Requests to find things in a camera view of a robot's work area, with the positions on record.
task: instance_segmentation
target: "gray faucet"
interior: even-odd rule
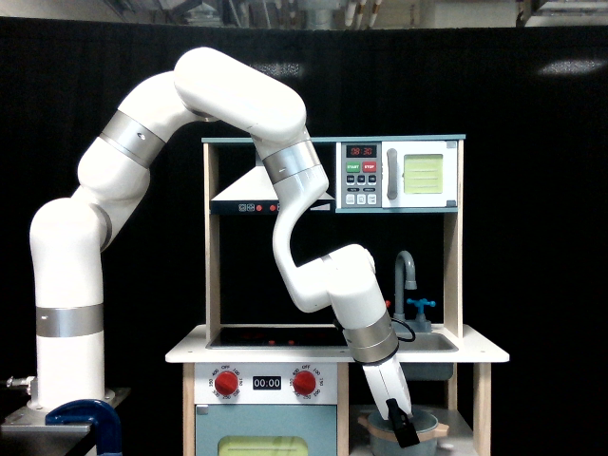
[[[406,269],[406,283],[404,286],[403,270]],[[406,312],[404,309],[403,291],[416,290],[416,267],[414,266],[414,258],[411,254],[404,250],[399,252],[395,260],[395,313],[394,318],[405,321]]]

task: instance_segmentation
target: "black curtain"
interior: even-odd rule
[[[294,88],[316,137],[466,134],[465,323],[511,354],[493,367],[493,452],[575,442],[568,421],[605,399],[597,368],[605,344],[594,324],[605,301],[607,28],[355,33],[0,19],[0,379],[35,373],[34,213],[73,193],[78,160],[122,98],[200,46]],[[122,410],[125,454],[181,451],[181,366],[164,355],[204,320],[200,138],[221,136],[242,134],[219,123],[178,131],[103,254],[106,383],[133,391]],[[332,151],[319,154],[331,176]],[[222,158],[222,182],[253,163],[237,151]],[[273,222],[222,219],[225,317],[331,321],[289,303],[270,253]],[[408,249],[421,297],[441,299],[438,239],[437,216],[308,216],[294,232],[294,256],[359,242],[390,298],[394,258]],[[441,312],[429,318],[441,321]],[[459,369],[472,424],[470,367]],[[369,399],[358,394],[360,378],[352,384],[355,401]],[[440,402],[430,390],[414,385],[414,401]]]

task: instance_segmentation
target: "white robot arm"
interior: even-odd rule
[[[34,217],[39,405],[53,409],[104,396],[100,252],[142,200],[148,167],[173,132],[213,120],[253,137],[280,202],[273,248],[295,305],[307,313],[333,307],[381,414],[399,416],[393,421],[402,428],[411,414],[409,392],[394,358],[398,340],[370,254],[350,245],[299,267],[292,259],[295,223],[329,185],[305,127],[301,98],[206,47],[184,54],[174,71],[138,85],[84,154],[81,185],[72,198],[52,201]],[[417,443],[415,431],[410,434],[408,445]]]

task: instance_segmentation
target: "blue clamp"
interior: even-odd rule
[[[45,418],[47,426],[72,423],[89,423],[94,426],[99,456],[122,456],[121,420],[108,403],[97,399],[68,402],[51,411]]]
[[[425,306],[435,307],[435,301],[427,301],[426,299],[409,299],[408,304],[413,304],[418,308],[418,314],[425,313]]]

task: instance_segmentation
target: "light blue oven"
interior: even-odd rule
[[[197,456],[336,456],[335,364],[195,366]]]

